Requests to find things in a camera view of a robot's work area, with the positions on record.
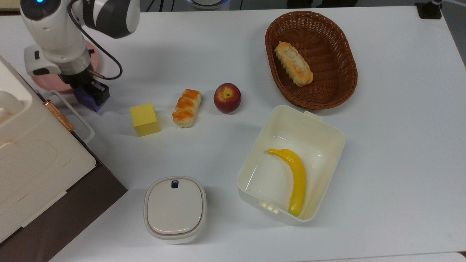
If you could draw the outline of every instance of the apple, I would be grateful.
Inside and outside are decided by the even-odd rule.
[[[223,113],[235,111],[241,103],[241,92],[232,83],[221,84],[213,95],[215,106]]]

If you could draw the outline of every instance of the fake banana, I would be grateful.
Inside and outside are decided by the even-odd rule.
[[[280,157],[293,171],[293,191],[288,206],[288,213],[298,217],[304,203],[306,192],[306,171],[301,159],[289,149],[269,149],[269,154]]]

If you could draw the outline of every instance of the pastry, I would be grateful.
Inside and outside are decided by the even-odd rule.
[[[275,53],[293,83],[297,86],[305,86],[312,82],[314,74],[308,63],[291,44],[280,42],[275,48]]]
[[[199,111],[201,98],[199,91],[186,89],[175,106],[175,111],[172,114],[173,122],[179,127],[191,127]]]

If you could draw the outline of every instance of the copper hinge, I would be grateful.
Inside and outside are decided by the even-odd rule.
[[[52,113],[52,115],[60,122],[63,127],[66,128],[69,132],[73,131],[75,127],[66,119],[66,117],[58,110],[58,108],[52,103],[52,101],[47,100],[44,102],[44,106]]]

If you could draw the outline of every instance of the brown basket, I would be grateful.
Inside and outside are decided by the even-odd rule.
[[[293,45],[314,73],[311,84],[293,83],[275,55],[279,42]],[[290,12],[275,19],[265,36],[275,83],[293,105],[328,109],[343,104],[357,83],[356,63],[343,31],[327,17],[311,11]]]

